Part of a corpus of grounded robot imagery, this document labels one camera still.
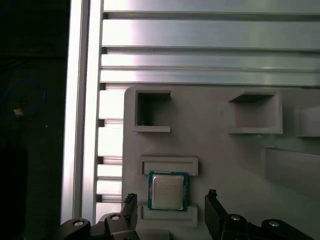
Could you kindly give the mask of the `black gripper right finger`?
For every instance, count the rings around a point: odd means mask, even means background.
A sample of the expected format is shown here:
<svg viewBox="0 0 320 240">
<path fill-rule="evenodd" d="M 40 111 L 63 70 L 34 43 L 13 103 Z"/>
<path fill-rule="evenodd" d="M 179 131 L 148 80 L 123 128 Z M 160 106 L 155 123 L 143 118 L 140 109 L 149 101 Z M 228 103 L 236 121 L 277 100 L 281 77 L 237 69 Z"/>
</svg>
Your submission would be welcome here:
<svg viewBox="0 0 320 240">
<path fill-rule="evenodd" d="M 213 240 L 312 240 L 279 219 L 266 219 L 257 226 L 239 214 L 229 214 L 217 196 L 210 189 L 204 197 L 204 221 Z"/>
</svg>

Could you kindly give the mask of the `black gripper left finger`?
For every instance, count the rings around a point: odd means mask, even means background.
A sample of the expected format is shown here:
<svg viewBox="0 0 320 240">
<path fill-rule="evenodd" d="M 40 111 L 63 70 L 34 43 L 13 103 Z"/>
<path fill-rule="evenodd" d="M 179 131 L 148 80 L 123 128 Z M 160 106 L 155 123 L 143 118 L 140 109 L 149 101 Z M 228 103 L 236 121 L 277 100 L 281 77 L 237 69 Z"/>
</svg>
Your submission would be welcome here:
<svg viewBox="0 0 320 240">
<path fill-rule="evenodd" d="M 130 193 L 120 212 L 107 213 L 91 225 L 84 218 L 70 219 L 58 227 L 60 240 L 137 240 L 137 195 Z"/>
</svg>

